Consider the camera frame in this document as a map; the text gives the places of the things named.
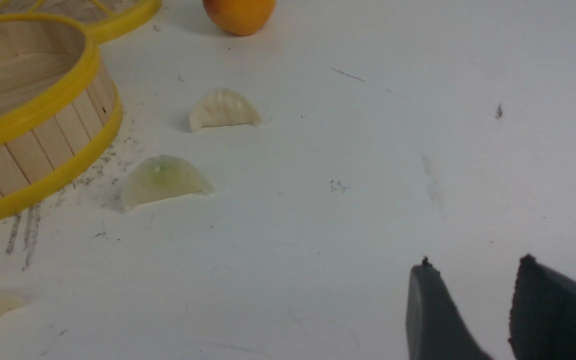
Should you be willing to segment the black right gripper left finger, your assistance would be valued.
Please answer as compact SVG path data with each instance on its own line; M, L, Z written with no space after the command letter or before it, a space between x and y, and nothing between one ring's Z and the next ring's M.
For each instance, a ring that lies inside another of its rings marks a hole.
M406 339L410 360L489 360L473 338L438 271L423 257L410 269Z

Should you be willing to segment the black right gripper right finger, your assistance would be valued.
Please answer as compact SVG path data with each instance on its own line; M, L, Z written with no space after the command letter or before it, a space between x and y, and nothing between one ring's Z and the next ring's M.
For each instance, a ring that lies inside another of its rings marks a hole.
M537 262L519 260L509 315L517 360L576 360L576 281Z

